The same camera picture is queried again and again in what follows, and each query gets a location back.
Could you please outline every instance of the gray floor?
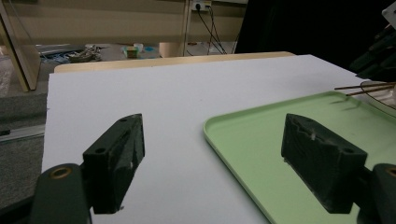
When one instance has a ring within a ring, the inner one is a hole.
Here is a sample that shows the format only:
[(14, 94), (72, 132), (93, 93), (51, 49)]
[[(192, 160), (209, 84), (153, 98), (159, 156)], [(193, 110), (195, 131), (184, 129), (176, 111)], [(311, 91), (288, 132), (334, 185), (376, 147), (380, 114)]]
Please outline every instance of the gray floor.
[[(99, 45), (103, 61), (126, 60), (123, 45)], [(234, 43), (222, 43), (231, 53)], [(158, 45), (145, 45), (140, 59), (159, 58)], [(189, 45), (185, 56), (220, 54), (207, 42)], [(0, 54), (0, 131), (45, 124), (49, 74), (54, 62), (40, 65), (37, 88), (23, 92), (11, 60)], [(44, 137), (0, 142), (0, 209), (34, 194), (35, 182), (41, 173)]]

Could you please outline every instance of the power strip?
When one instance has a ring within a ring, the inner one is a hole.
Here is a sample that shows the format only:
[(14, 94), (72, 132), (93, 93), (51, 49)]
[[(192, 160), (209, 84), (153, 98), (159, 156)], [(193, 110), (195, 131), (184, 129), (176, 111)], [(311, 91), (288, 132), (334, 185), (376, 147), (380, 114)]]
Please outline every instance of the power strip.
[(192, 11), (197, 11), (198, 7), (199, 7), (200, 11), (208, 11), (211, 6), (212, 6), (212, 1), (209, 1), (209, 0), (193, 0), (192, 1), (192, 6), (191, 6), (191, 10)]

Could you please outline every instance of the wooden stick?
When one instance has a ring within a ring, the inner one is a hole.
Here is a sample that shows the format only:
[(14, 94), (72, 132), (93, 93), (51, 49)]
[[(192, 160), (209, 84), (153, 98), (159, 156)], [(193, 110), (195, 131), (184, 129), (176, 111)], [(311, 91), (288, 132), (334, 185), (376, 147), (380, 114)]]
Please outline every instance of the wooden stick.
[(393, 89), (393, 88), (394, 88), (394, 86), (387, 86), (387, 87), (378, 88), (378, 89), (372, 89), (372, 90), (368, 90), (368, 91), (357, 91), (357, 92), (349, 93), (349, 94), (347, 94), (346, 96), (359, 95), (359, 94), (364, 94), (364, 93), (374, 92), (374, 91), (391, 90), (391, 89)]
[(362, 88), (362, 87), (380, 87), (380, 86), (394, 86), (394, 85), (396, 85), (396, 82), (384, 82), (384, 83), (360, 85), (360, 86), (338, 87), (338, 88), (334, 88), (334, 89), (336, 91), (339, 91), (339, 90), (357, 89), (357, 88)]

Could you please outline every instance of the green tray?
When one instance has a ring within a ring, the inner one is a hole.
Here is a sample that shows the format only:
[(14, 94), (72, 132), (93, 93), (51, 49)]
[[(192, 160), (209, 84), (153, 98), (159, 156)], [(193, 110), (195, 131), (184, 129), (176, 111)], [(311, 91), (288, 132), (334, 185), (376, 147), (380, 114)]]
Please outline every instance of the green tray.
[(287, 113), (309, 117), (365, 150), (366, 167), (396, 163), (396, 118), (340, 92), (264, 105), (206, 121), (205, 138), (272, 223), (356, 223), (331, 215), (280, 155)]

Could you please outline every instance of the white table surface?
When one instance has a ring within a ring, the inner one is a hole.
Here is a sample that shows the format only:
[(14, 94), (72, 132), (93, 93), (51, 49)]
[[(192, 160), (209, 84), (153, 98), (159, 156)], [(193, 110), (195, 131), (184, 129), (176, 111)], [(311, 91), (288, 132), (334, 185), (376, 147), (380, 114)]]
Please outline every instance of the white table surface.
[(360, 83), (310, 55), (52, 74), (43, 171), (82, 163), (82, 152), (117, 119), (142, 113), (146, 157), (124, 209), (93, 215), (94, 224), (268, 223), (205, 141), (204, 122)]

